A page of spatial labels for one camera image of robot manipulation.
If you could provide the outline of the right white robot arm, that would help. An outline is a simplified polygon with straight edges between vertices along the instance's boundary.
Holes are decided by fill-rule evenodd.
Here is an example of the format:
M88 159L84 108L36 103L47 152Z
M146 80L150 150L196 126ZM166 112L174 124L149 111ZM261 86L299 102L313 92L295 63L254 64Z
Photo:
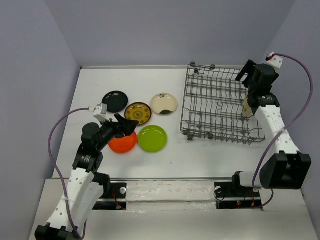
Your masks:
M247 89L243 115L253 114L269 142L255 171L234 173L230 190L235 196L242 196L249 187L299 190L310 169L310 155L299 150L288 128L304 113L312 97L309 96L297 116L285 124L278 98L271 92L285 57L284 54L271 53L262 64L248 60L235 78Z

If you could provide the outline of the cream floral plate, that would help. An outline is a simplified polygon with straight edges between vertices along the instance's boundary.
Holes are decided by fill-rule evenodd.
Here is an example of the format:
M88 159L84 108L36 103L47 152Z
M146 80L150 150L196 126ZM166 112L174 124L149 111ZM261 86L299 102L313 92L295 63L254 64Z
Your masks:
M252 109L251 107L249 106L249 103L248 103L248 94L246 94L244 100L243 100L243 104L242 104L242 116L247 118L249 117L251 114L252 114Z

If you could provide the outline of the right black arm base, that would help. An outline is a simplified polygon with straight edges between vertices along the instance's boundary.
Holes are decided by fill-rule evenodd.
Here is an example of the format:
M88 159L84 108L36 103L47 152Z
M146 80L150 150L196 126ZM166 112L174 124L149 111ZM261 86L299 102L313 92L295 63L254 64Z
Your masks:
M213 196L217 210L254 209L263 205L259 192L240 185L240 172L236 172L231 181L215 182Z

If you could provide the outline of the orange plate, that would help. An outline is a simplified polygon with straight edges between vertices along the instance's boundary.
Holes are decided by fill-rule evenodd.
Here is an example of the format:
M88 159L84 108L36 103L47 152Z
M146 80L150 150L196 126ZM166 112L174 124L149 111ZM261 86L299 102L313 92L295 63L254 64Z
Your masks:
M134 131L133 134L123 138L113 138L109 143L109 148L117 154L125 154L130 152L137 144L138 138Z

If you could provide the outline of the black plate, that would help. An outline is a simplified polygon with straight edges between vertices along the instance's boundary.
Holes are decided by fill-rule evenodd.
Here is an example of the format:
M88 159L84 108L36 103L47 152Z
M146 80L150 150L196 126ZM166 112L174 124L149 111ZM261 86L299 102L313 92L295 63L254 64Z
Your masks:
M107 93L101 102L107 105L108 112L118 113L127 107L129 99L124 92L115 90Z

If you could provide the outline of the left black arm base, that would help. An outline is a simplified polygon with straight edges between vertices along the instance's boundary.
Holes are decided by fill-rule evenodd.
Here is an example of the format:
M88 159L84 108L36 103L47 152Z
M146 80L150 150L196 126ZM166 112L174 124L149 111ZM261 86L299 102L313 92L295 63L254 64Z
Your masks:
M108 193L104 193L95 203L93 210L124 211L127 209L127 183L112 182Z

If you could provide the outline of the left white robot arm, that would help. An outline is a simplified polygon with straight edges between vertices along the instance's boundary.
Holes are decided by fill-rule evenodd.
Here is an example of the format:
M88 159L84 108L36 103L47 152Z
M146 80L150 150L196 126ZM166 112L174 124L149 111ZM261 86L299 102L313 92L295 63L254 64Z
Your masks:
M94 117L99 123L83 126L69 180L61 182L63 194L46 224L37 226L34 234L37 240L84 239L87 219L96 202L110 194L110 176L98 172L104 158L102 150L112 139L132 135L139 122L118 113L114 115L115 121L101 113Z

